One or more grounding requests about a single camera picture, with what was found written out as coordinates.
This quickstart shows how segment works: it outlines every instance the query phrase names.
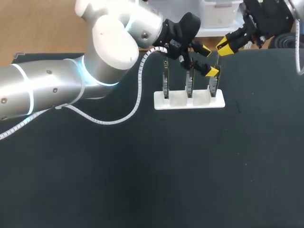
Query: tool holder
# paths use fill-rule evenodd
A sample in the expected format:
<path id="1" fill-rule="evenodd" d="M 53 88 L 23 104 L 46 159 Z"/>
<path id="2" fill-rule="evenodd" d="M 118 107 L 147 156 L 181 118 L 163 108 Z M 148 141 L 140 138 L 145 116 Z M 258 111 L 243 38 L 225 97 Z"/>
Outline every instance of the tool holder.
<path id="1" fill-rule="evenodd" d="M 207 89 L 194 90 L 195 70 L 187 70 L 185 90 L 170 91 L 169 89 L 169 62 L 164 61 L 163 91 L 154 93 L 154 108 L 168 109 L 198 109 L 223 108 L 225 100 L 223 93 L 217 89 L 218 78 L 210 78 Z"/>

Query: cable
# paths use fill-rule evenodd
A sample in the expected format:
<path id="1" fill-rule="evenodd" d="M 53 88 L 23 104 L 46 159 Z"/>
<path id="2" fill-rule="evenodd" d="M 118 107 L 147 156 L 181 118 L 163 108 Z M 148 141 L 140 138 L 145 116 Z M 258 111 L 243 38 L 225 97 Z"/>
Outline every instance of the cable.
<path id="1" fill-rule="evenodd" d="M 33 115 L 29 116 L 28 118 L 26 118 L 24 121 L 20 122 L 19 124 L 17 124 L 16 126 L 14 126 L 13 128 L 9 129 L 8 131 L 0 134 L 0 140 L 5 139 L 7 137 L 9 137 L 10 135 L 14 134 L 16 131 L 20 130 L 22 127 L 24 127 L 25 125 L 27 125 L 29 122 L 31 122 L 32 120 L 34 120 L 35 118 L 37 118 L 38 116 L 40 116 L 41 114 L 45 113 L 47 110 L 43 110 L 40 112 L 36 112 Z"/>
<path id="2" fill-rule="evenodd" d="M 300 67 L 300 22 L 295 20 L 295 64 L 298 75 L 304 74 L 304 67 Z"/>
<path id="3" fill-rule="evenodd" d="M 142 97 L 142 74 L 143 74 L 143 66 L 147 60 L 147 58 L 153 53 L 153 52 L 156 52 L 156 51 L 160 51 L 162 53 L 167 53 L 167 49 L 164 48 L 164 47 L 153 47 L 151 48 L 149 51 L 147 51 L 147 53 L 143 56 L 142 58 L 142 61 L 140 63 L 140 66 L 139 66 L 139 70 L 138 70 L 138 93 L 137 93 L 137 100 L 136 100 L 136 103 L 135 103 L 135 106 L 133 108 L 133 110 L 127 115 L 125 116 L 124 118 L 122 119 L 119 119 L 119 120 L 116 120 L 116 121 L 110 121 L 110 122 L 107 122 L 107 121 L 100 121 L 100 120 L 97 120 L 91 116 L 89 116 L 88 114 L 82 112 L 81 110 L 79 110 L 78 108 L 72 106 L 72 105 L 68 105 L 68 106 L 65 106 L 66 108 L 69 108 L 71 110 L 73 110 L 74 112 L 78 113 L 79 115 L 83 116 L 84 118 L 86 118 L 87 120 L 89 121 L 92 121 L 96 124 L 100 124 L 100 125 L 113 125 L 113 124 L 119 124 L 119 123 L 122 123 L 128 119 L 130 119 L 137 111 L 138 107 L 139 107 L 139 103 L 141 101 L 141 97 Z"/>
<path id="4" fill-rule="evenodd" d="M 295 48 L 295 33 L 288 32 L 273 37 L 268 49 L 274 48 Z M 304 48 L 304 37 L 302 35 L 300 36 L 300 48 Z"/>

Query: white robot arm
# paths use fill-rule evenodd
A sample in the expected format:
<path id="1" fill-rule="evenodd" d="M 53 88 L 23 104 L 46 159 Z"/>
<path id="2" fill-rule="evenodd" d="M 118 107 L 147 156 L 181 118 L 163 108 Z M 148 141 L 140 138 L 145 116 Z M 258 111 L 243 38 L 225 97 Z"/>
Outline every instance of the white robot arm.
<path id="1" fill-rule="evenodd" d="M 206 51 L 193 42 L 200 19 L 191 13 L 179 23 L 163 21 L 142 0 L 77 0 L 75 10 L 87 23 L 84 56 L 0 68 L 0 119 L 105 97 L 136 63 L 138 46 L 163 47 L 172 59 L 185 56 L 186 69 L 192 67 L 189 47 Z M 199 69 L 210 71 L 208 65 Z"/>

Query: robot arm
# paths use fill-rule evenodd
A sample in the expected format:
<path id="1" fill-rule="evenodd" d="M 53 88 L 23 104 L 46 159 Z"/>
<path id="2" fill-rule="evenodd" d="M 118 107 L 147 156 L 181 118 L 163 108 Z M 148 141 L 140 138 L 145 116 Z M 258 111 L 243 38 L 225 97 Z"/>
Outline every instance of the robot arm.
<path id="1" fill-rule="evenodd" d="M 244 0 L 240 9 L 244 25 L 217 45 L 221 56 L 237 53 L 249 41 L 261 48 L 267 39 L 289 32 L 295 19 L 304 19 L 303 0 Z"/>
<path id="2" fill-rule="evenodd" d="M 12 64 L 0 68 L 0 119 L 30 115 L 79 99 L 102 98 L 134 66 L 138 46 L 166 47 L 168 57 L 204 76 L 209 65 L 194 64 L 188 53 L 210 51 L 193 42 L 200 20 L 188 13 L 179 23 L 163 21 L 142 0 L 77 0 L 76 13 L 87 23 L 87 50 L 78 59 Z"/>

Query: screw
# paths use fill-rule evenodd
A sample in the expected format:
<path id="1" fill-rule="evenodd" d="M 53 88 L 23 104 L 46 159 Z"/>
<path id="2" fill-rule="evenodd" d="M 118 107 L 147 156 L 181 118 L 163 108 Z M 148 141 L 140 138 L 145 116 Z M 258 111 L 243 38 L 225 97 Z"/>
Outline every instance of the screw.
<path id="1" fill-rule="evenodd" d="M 142 39 L 143 39 L 143 40 L 147 40 L 148 37 L 149 37 L 149 35 L 148 35 L 146 32 L 144 32 L 144 33 L 142 34 Z"/>
<path id="2" fill-rule="evenodd" d="M 2 103 L 2 104 L 6 104 L 7 101 L 8 101 L 7 98 L 2 98 L 2 99 L 1 99 L 1 103 Z"/>

